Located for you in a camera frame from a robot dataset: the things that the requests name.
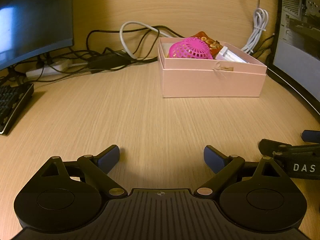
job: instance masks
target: power adapter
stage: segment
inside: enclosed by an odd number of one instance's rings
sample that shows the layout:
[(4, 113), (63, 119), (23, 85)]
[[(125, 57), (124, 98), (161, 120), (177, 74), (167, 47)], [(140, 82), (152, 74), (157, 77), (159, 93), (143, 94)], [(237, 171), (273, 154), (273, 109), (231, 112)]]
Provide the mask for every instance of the power adapter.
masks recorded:
[[(129, 57), (129, 55), (126, 52), (123, 52), (122, 50), (117, 50), (116, 52), (121, 55)], [(89, 69), (109, 70), (109, 69), (113, 69), (113, 68), (120, 67), (123, 65), (128, 65), (128, 64), (131, 64), (131, 60), (109, 52), (101, 56), (94, 56), (94, 57), (88, 58), (87, 67)], [(101, 71), (103, 70), (91, 70), (90, 72), (94, 74)]]

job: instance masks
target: black keyboard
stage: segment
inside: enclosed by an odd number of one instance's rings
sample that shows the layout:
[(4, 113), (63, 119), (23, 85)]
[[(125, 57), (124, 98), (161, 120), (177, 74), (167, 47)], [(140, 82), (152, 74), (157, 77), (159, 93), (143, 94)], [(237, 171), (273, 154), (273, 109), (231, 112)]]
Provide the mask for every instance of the black keyboard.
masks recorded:
[(33, 91), (33, 84), (0, 87), (0, 134), (9, 132)]

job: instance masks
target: white power strip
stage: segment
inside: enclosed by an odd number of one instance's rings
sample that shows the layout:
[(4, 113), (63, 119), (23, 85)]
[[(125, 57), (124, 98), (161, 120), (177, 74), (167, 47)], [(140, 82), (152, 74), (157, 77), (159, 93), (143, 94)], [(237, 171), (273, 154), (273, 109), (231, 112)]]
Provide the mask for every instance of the white power strip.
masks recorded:
[[(57, 61), (57, 62), (53, 63), (51, 66), (59, 71), (65, 71), (71, 65), (72, 65), (72, 60), (65, 59), (65, 60)], [(42, 72), (42, 68), (39, 68), (39, 69), (27, 71), (26, 75), (27, 75), (27, 78), (34, 78), (34, 77), (40, 76), (41, 72)], [(42, 76), (58, 75), (58, 74), (61, 74), (61, 73), (59, 73), (58, 71), (55, 71), (54, 69), (52, 69), (48, 65), (44, 66)]]

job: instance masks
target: open cardboard box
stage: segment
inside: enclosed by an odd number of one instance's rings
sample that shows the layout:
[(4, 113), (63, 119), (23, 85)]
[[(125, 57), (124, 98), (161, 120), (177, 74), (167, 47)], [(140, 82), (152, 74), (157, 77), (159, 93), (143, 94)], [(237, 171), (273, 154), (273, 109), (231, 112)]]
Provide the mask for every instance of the open cardboard box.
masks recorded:
[(240, 49), (230, 51), (247, 63), (193, 58), (168, 58), (172, 44), (183, 38), (159, 38), (158, 62), (162, 95), (175, 97), (259, 97), (267, 67)]

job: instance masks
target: pink mesh basket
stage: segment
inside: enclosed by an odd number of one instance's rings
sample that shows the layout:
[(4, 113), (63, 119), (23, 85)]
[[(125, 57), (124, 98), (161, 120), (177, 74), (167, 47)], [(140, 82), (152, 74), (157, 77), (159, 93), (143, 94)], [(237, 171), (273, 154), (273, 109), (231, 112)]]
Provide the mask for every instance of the pink mesh basket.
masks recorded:
[(208, 45), (198, 38), (186, 38), (170, 47), (170, 58), (213, 59)]

